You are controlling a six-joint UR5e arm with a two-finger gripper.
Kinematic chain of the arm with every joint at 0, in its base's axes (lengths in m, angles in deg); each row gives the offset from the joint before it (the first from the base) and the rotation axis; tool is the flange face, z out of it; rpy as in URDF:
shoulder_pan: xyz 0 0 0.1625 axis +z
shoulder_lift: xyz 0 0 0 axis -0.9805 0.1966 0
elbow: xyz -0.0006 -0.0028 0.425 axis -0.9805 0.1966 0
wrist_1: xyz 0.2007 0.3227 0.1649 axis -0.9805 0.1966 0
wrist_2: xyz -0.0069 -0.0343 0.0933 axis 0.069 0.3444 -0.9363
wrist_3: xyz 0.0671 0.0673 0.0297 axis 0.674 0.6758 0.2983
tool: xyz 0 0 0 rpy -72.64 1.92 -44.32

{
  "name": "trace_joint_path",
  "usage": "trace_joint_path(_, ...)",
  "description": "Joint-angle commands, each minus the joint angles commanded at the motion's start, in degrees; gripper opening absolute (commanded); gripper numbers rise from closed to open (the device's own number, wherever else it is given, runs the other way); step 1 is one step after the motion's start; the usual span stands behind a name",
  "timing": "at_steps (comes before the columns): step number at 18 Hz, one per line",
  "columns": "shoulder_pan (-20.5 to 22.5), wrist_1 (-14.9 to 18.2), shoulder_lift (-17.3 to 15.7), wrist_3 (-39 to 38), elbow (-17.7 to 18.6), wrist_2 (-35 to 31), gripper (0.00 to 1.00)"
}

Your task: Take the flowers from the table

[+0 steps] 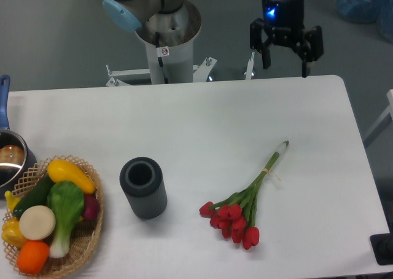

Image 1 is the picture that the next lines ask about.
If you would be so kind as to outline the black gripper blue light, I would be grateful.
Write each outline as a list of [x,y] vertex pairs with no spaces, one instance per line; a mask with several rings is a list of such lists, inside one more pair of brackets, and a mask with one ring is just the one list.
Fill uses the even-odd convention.
[[263,19],[250,24],[249,45],[261,54],[263,69],[271,66],[269,46],[273,44],[294,48],[302,61],[302,77],[308,77],[311,63],[324,54],[324,43],[321,26],[304,30],[304,0],[262,0],[262,9]]

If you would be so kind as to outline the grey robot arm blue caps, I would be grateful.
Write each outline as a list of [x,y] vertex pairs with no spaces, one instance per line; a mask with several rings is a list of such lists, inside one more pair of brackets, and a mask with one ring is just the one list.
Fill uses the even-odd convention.
[[[201,15],[188,0],[103,0],[111,20],[136,33],[151,56],[153,83],[193,79],[193,40],[201,29]],[[304,27],[304,0],[262,0],[262,17],[250,24],[249,45],[271,65],[270,45],[290,48],[302,61],[302,77],[310,63],[324,53],[322,28]]]

